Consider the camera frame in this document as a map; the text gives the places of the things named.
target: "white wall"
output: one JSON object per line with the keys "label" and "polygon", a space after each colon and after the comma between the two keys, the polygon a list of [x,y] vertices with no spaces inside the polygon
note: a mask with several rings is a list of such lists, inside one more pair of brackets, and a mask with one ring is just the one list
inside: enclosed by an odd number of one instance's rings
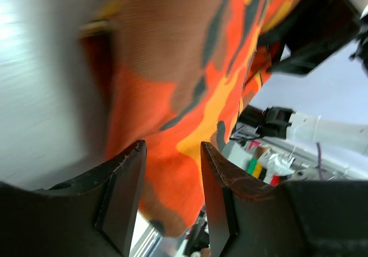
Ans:
{"label": "white wall", "polygon": [[104,160],[78,30],[103,0],[0,0],[0,181],[48,188]]}

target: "wire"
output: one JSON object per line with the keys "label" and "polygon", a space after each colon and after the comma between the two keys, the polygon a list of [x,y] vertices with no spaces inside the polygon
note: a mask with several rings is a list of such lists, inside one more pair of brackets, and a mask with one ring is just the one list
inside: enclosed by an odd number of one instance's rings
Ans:
{"label": "wire", "polygon": [[318,170],[318,174],[319,174],[319,177],[320,177],[320,180],[323,181],[324,178],[323,178],[323,173],[322,173],[322,154],[321,154],[321,144],[319,142],[316,143],[317,145],[317,158],[318,158],[318,161],[317,161],[317,170]]}

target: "purple wire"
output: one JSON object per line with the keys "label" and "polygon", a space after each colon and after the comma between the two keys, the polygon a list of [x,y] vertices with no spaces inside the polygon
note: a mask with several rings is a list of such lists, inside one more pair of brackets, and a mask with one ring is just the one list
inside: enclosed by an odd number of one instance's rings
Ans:
{"label": "purple wire", "polygon": [[319,142],[316,143],[317,145],[317,155],[318,155],[318,161],[317,161],[317,170],[318,174],[320,176],[320,180],[323,180],[323,174],[322,174],[322,154],[321,154],[321,144]]}

